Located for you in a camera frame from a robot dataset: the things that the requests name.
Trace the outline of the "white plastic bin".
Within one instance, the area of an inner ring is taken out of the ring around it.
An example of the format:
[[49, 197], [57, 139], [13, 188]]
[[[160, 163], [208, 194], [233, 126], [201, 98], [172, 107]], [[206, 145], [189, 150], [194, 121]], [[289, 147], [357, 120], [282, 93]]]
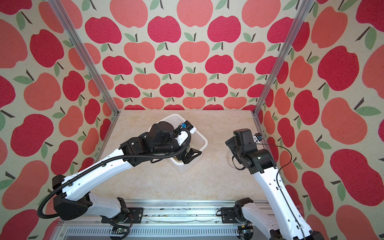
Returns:
[[[161, 121], [170, 123], [174, 128], [178, 127], [181, 123], [184, 123], [186, 119], [178, 114], [172, 114], [162, 119]], [[208, 145], [208, 140], [195, 128], [195, 132], [192, 134], [192, 140], [190, 147], [203, 152]], [[181, 174], [187, 172], [194, 167], [201, 159], [203, 154], [193, 159], [190, 163], [184, 164], [182, 161], [178, 161], [175, 158], [169, 158], [167, 161]]]

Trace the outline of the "clear glass plate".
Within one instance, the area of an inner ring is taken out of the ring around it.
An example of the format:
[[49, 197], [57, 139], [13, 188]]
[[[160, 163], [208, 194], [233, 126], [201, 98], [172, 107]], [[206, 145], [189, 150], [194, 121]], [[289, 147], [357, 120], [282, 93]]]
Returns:
[[233, 154], [230, 150], [227, 151], [227, 163], [231, 168], [236, 169], [236, 166], [233, 162]]

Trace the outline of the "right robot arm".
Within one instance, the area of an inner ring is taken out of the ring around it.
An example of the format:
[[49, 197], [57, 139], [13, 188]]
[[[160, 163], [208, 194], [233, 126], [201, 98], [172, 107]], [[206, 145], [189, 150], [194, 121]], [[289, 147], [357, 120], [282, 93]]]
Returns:
[[244, 198], [235, 202], [237, 221], [251, 223], [269, 240], [323, 240], [323, 235], [312, 230], [290, 197], [275, 160], [268, 150], [249, 150], [235, 147], [231, 150], [233, 158], [250, 171], [264, 191], [271, 206], [275, 220], [264, 214], [256, 202]]

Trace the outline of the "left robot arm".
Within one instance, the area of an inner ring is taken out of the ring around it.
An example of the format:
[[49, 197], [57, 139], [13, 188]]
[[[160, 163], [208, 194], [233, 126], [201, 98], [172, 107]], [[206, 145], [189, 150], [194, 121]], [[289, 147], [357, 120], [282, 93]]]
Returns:
[[132, 217], [123, 198], [107, 199], [91, 191], [111, 177], [141, 163], [169, 159], [179, 173], [185, 173], [201, 159], [208, 141], [197, 131], [181, 129], [146, 132], [130, 138], [102, 161], [77, 174], [53, 178], [54, 217], [64, 221], [85, 215], [101, 216], [103, 223], [122, 223]]

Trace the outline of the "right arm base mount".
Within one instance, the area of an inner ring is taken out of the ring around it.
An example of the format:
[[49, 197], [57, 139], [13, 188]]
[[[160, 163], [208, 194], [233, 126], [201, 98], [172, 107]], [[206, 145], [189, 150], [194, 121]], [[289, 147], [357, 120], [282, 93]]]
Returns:
[[216, 212], [217, 217], [221, 217], [224, 224], [247, 224], [262, 223], [263, 218], [258, 209], [243, 206], [241, 208], [221, 208]]

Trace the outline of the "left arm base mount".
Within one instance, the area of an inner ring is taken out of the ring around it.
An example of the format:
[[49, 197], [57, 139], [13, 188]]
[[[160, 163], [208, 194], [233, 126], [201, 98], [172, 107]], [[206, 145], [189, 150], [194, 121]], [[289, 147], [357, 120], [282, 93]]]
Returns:
[[115, 224], [140, 224], [143, 211], [143, 208], [128, 208], [127, 211], [123, 211], [109, 220]]

